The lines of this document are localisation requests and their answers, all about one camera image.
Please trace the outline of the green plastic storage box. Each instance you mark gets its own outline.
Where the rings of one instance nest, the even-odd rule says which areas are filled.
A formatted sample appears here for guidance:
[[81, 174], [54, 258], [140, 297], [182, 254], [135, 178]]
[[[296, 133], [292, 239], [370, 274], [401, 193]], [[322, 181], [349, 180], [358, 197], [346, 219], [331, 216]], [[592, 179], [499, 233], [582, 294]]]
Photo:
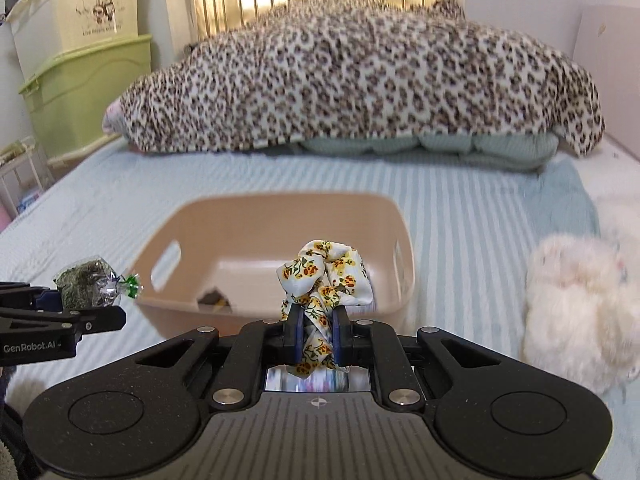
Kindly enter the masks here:
[[102, 42], [51, 58], [18, 93], [47, 159], [75, 158], [108, 139], [106, 108], [151, 71], [150, 35]]

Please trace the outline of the light blue striped bedsheet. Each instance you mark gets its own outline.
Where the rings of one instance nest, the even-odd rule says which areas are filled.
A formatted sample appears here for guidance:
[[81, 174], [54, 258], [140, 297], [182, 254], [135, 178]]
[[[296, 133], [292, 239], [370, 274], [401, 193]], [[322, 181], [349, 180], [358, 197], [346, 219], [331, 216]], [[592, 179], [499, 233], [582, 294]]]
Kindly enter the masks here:
[[213, 406], [216, 327], [160, 336], [136, 304], [76, 356], [17, 365], [6, 400], [49, 479], [634, 479], [639, 398], [598, 398], [521, 362], [525, 278], [547, 236], [600, 234], [566, 159], [530, 174], [411, 151], [311, 155], [92, 155], [2, 233], [1, 276], [50, 284], [100, 257], [131, 269], [186, 204], [273, 193], [382, 195], [409, 231], [416, 284], [397, 335], [416, 337], [423, 406], [361, 392], [267, 387]]

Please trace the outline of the cream plastic storage box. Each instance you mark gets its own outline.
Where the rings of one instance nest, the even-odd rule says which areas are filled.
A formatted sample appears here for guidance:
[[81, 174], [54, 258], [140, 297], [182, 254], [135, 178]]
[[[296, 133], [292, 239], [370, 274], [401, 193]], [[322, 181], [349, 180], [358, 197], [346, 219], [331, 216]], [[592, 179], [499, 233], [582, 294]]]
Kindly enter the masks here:
[[137, 36], [138, 0], [17, 0], [6, 24], [28, 79], [59, 55]]

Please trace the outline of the leopard print blanket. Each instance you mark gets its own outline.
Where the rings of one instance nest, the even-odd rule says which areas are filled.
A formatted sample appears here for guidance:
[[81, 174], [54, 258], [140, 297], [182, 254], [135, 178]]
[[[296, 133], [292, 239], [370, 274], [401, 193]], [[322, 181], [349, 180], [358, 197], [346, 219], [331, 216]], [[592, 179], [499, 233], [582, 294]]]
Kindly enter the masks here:
[[439, 1], [297, 0], [139, 77], [102, 127], [142, 153], [231, 152], [311, 139], [605, 134], [599, 91], [563, 51]]

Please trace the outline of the yellow floral white scrunchie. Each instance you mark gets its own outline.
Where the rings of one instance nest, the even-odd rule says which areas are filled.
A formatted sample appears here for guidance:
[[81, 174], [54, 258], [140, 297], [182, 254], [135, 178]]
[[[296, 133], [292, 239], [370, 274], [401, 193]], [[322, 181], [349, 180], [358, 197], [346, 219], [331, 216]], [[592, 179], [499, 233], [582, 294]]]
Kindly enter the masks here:
[[316, 370], [334, 370], [333, 311], [372, 312], [373, 287], [356, 248], [330, 240], [312, 240], [295, 259], [283, 263], [277, 277], [284, 291], [281, 318], [294, 307], [303, 315], [302, 355], [288, 371], [307, 378]]

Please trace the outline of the small black box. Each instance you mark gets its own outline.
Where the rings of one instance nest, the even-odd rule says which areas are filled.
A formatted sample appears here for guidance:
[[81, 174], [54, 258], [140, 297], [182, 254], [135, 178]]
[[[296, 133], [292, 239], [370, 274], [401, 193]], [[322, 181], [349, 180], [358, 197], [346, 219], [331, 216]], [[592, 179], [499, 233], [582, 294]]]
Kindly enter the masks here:
[[228, 297], [214, 287], [198, 298], [198, 310], [211, 314], [229, 313], [232, 307]]

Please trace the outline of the teal quilted duvet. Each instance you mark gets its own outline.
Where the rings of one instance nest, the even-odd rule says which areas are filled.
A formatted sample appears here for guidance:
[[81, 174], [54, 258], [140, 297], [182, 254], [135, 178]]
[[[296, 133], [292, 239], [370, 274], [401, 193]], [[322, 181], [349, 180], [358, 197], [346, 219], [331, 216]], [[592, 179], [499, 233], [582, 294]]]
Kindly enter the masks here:
[[326, 156], [398, 155], [422, 148], [428, 154], [447, 156], [464, 164], [517, 172], [544, 168], [556, 154], [559, 139], [553, 133], [516, 136], [403, 136], [402, 138], [313, 138], [302, 147]]

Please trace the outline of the beige plastic storage basket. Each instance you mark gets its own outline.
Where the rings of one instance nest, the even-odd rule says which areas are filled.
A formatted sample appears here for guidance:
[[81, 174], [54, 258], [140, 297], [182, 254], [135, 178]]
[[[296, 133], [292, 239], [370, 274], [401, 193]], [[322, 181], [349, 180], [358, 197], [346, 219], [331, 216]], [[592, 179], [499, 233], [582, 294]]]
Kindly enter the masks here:
[[[416, 284], [404, 217], [393, 200], [347, 192], [273, 193], [203, 198], [184, 205], [148, 241], [132, 274], [136, 304], [160, 336], [211, 325], [233, 335], [244, 324], [280, 316], [278, 267], [311, 240], [355, 247], [372, 282], [371, 318], [399, 330]], [[198, 310], [217, 287], [229, 313]]]

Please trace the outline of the dried herb sachet bag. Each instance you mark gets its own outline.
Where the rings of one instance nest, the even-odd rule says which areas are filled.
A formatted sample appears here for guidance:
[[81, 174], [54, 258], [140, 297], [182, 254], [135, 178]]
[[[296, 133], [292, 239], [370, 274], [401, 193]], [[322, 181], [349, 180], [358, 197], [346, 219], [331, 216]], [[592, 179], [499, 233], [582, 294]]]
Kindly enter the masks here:
[[66, 266], [53, 283], [66, 311], [118, 306], [122, 297], [136, 299], [143, 290], [138, 274], [118, 274], [102, 258]]

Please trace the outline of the white fluffy plush toy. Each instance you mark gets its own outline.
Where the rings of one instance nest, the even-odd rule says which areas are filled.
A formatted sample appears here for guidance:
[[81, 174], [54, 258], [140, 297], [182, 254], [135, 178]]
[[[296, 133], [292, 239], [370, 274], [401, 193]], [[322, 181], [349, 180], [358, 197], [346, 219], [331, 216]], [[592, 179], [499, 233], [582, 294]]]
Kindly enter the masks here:
[[639, 200], [597, 200], [599, 236], [554, 233], [530, 255], [522, 359], [597, 394], [639, 378]]

